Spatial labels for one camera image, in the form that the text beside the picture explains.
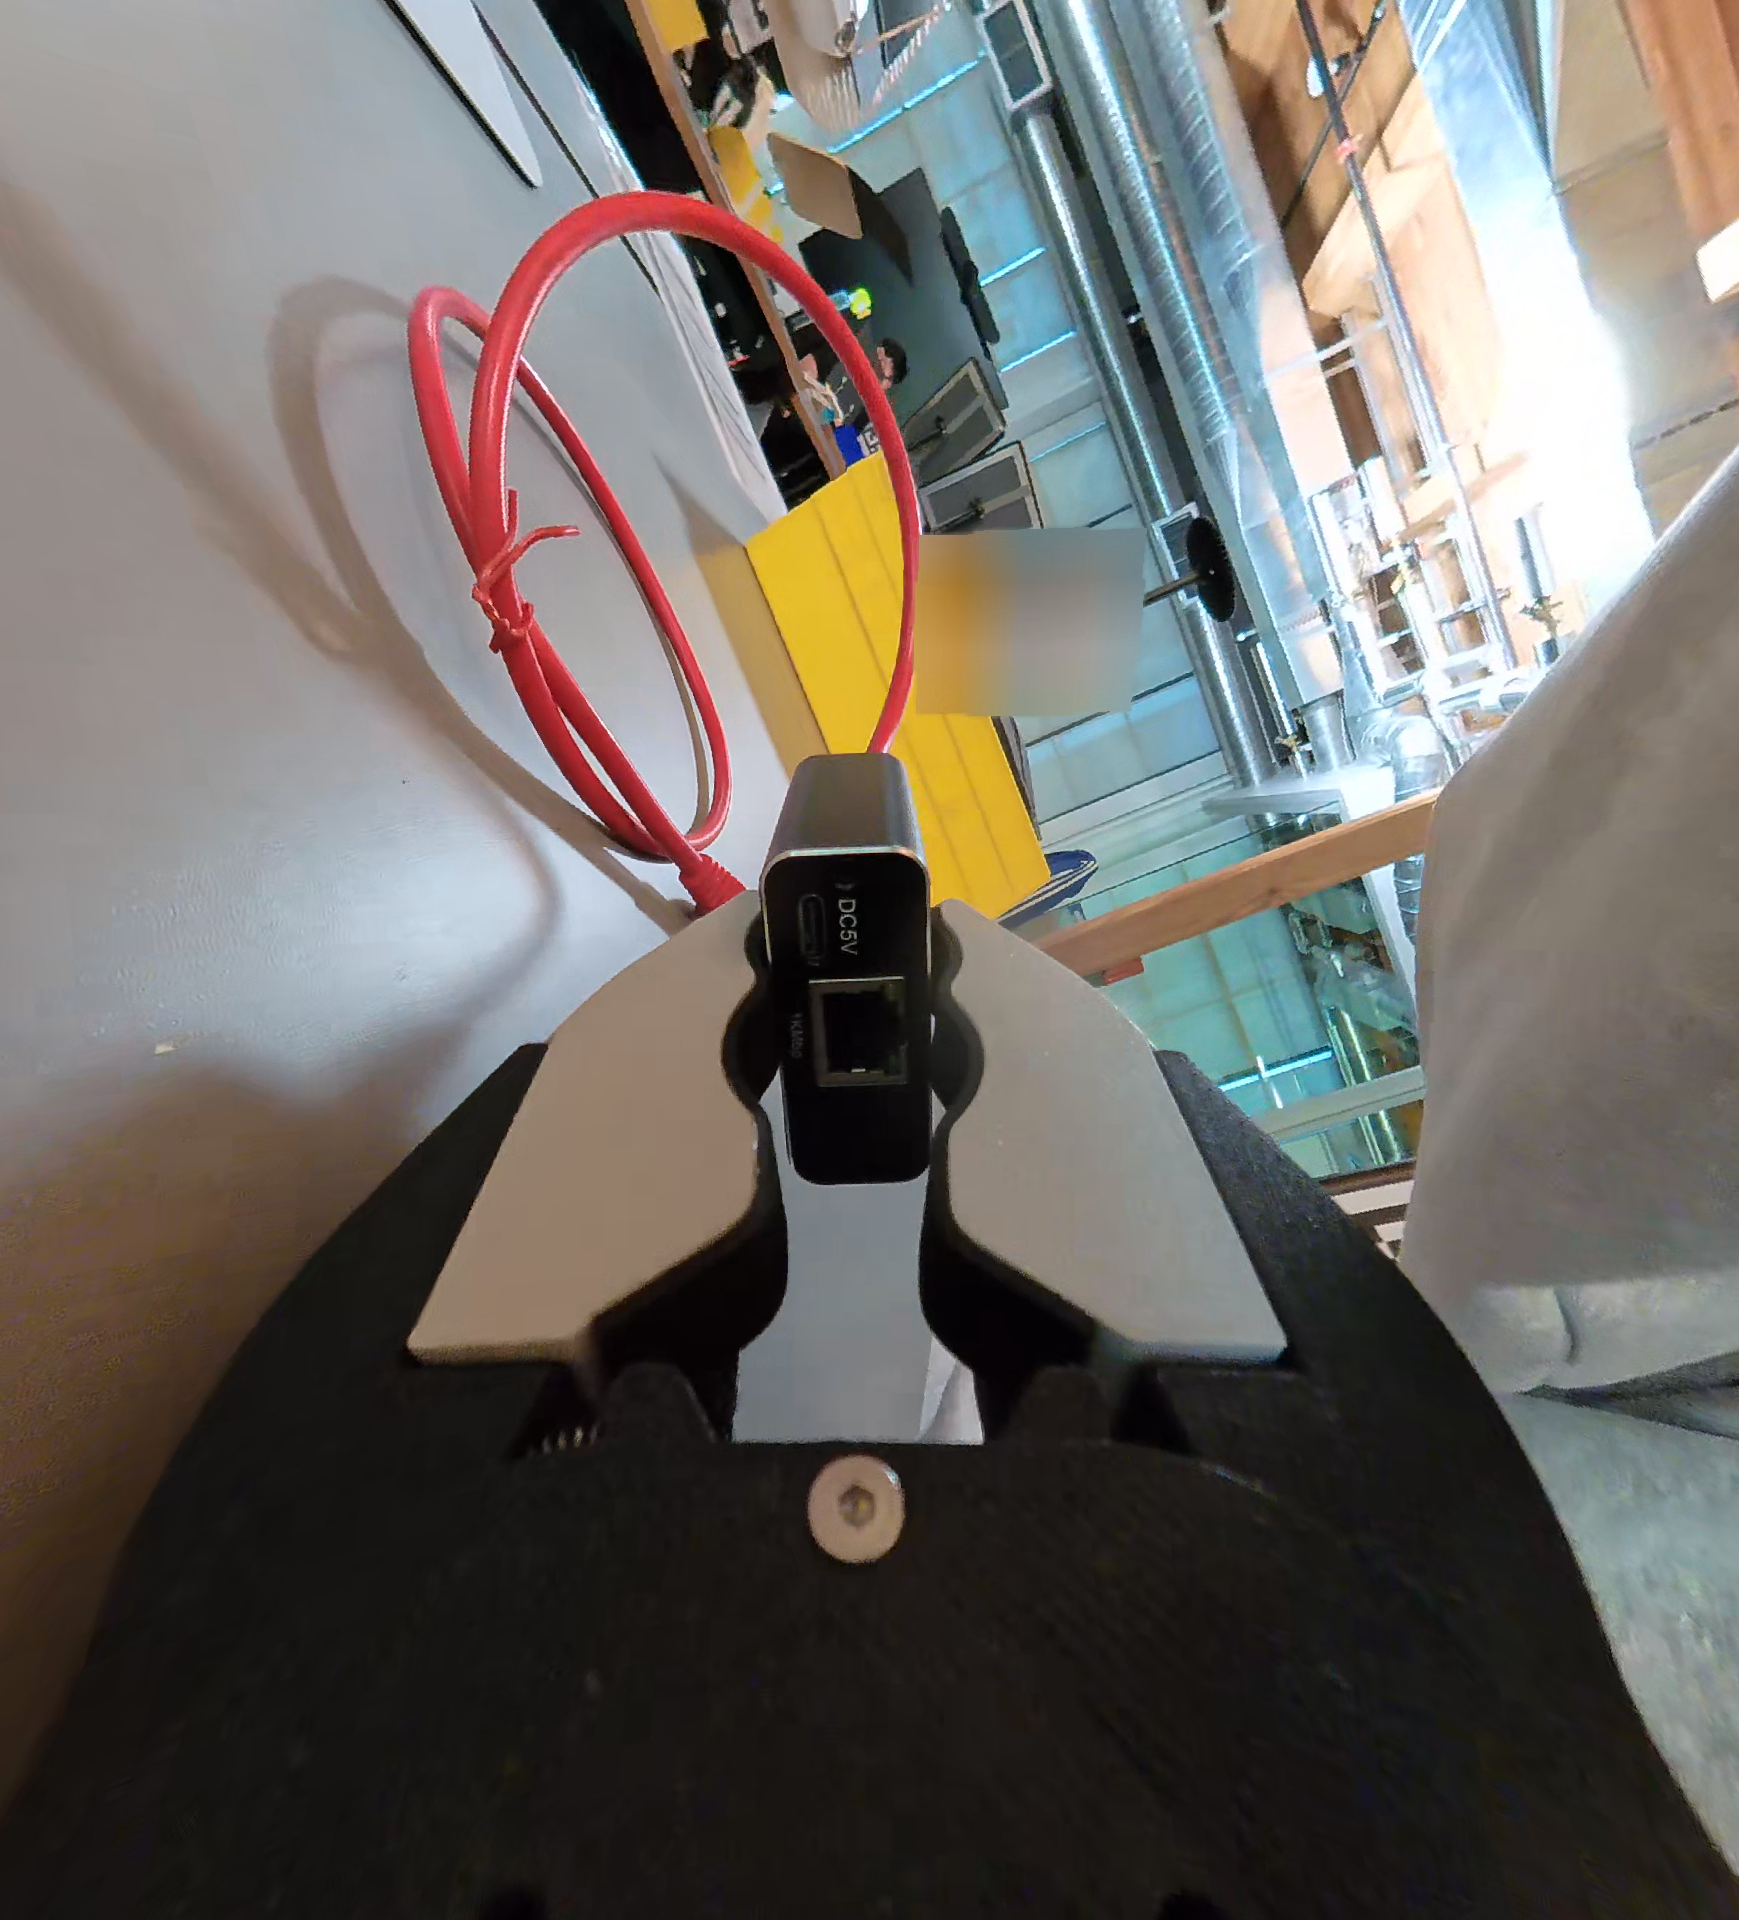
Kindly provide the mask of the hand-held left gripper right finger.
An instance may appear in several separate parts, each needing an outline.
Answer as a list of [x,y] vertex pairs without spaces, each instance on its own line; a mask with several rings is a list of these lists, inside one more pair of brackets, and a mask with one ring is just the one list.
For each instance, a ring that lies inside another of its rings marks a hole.
[[967,1364],[1274,1364],[1286,1332],[1141,1031],[978,908],[938,912],[924,1300]]

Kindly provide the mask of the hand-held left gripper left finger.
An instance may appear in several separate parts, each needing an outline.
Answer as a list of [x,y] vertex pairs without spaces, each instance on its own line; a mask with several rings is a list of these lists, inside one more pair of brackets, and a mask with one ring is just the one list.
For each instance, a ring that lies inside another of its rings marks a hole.
[[603,1364],[628,1310],[762,1191],[724,1043],[755,988],[750,906],[617,973],[550,1034],[407,1338],[421,1364]]

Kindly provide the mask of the black ethernet splitter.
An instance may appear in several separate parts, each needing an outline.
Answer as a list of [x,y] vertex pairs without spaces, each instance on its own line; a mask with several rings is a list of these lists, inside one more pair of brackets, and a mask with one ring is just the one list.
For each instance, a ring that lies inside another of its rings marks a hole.
[[810,755],[760,872],[784,1145],[814,1185],[906,1182],[929,1165],[929,869],[903,766]]

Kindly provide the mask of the yellow plastic bin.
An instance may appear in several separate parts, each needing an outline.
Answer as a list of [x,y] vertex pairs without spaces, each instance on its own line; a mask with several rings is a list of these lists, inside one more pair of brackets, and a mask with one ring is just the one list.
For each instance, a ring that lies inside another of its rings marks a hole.
[[[881,458],[699,563],[784,776],[809,755],[864,750],[899,612],[898,510]],[[994,719],[909,710],[896,755],[920,810],[934,901],[999,919],[1048,882]]]

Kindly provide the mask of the person's right forearm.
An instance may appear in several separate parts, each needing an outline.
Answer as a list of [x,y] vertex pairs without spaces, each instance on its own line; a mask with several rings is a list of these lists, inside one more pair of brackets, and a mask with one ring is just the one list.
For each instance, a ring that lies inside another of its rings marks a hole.
[[1739,447],[1432,807],[1402,1268],[1503,1395],[1739,1385]]

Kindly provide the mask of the grey desk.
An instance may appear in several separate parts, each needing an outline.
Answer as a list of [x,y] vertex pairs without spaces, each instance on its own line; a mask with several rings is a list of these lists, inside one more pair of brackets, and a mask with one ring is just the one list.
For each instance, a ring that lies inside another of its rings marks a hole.
[[493,307],[615,160],[476,13],[538,184],[391,5],[0,5],[0,1816],[279,1291],[686,916],[425,460],[414,295]]

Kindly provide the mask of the red twist tie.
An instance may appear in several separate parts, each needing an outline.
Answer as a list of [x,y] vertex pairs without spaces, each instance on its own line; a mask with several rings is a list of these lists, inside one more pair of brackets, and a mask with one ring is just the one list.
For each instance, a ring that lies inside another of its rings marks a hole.
[[572,524],[545,524],[528,532],[511,529],[504,545],[480,561],[472,576],[472,601],[491,626],[491,652],[507,658],[511,649],[531,652],[538,633],[536,613],[516,588],[516,566],[536,545],[579,535]]

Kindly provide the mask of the white tablet stand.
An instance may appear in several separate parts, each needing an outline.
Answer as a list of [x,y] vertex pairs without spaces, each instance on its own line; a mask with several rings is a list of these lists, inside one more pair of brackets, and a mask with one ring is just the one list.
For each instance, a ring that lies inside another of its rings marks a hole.
[[542,167],[516,95],[507,81],[478,9],[472,2],[386,2],[427,61],[472,115],[480,132],[528,189],[542,187]]

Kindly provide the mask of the wooden support post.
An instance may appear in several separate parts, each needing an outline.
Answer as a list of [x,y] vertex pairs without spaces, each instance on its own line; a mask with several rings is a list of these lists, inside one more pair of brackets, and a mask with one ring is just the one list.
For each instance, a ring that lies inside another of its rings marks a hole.
[[1130,976],[1153,952],[1424,854],[1437,799],[1432,791],[1391,804],[1214,877],[1059,929],[1037,946],[1076,974]]

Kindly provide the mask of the silver ventilation duct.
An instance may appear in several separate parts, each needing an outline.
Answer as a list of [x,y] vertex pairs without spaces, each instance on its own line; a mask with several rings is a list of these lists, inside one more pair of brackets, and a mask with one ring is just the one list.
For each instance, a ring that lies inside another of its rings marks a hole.
[[1260,707],[1228,624],[1206,604],[1199,561],[1170,545],[1171,535],[1187,535],[1194,515],[1212,512],[1194,387],[1199,345],[1170,250],[1170,228],[1124,96],[1128,61],[1122,38],[1105,5],[1034,5],[1032,11],[1166,392],[1166,402],[1146,398],[1134,406],[1140,428],[1130,436],[1151,544],[1160,551],[1161,578],[1184,582],[1170,601],[1225,770],[1236,785],[1256,785],[1275,767]]

